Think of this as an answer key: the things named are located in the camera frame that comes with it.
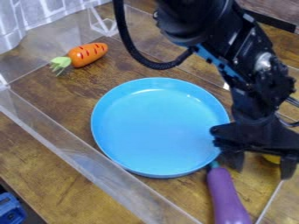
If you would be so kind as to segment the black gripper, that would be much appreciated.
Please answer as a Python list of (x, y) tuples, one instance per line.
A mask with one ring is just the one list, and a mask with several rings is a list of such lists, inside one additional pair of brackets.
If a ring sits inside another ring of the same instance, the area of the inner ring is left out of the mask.
[(254, 117), (234, 108), (233, 115), (236, 122), (210, 129), (229, 167), (242, 172), (246, 151), (281, 156), (281, 178), (290, 179), (299, 159), (299, 134), (285, 127), (274, 113)]

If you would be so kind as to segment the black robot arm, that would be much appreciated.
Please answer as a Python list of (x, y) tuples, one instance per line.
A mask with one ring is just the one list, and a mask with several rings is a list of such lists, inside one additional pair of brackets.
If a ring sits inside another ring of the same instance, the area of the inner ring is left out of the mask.
[(230, 86), (236, 122), (210, 129), (223, 157), (240, 170), (246, 151), (280, 156), (281, 178), (290, 179), (299, 165), (299, 134), (277, 111), (296, 92), (296, 79), (257, 20), (236, 0), (157, 2), (162, 34), (215, 65)]

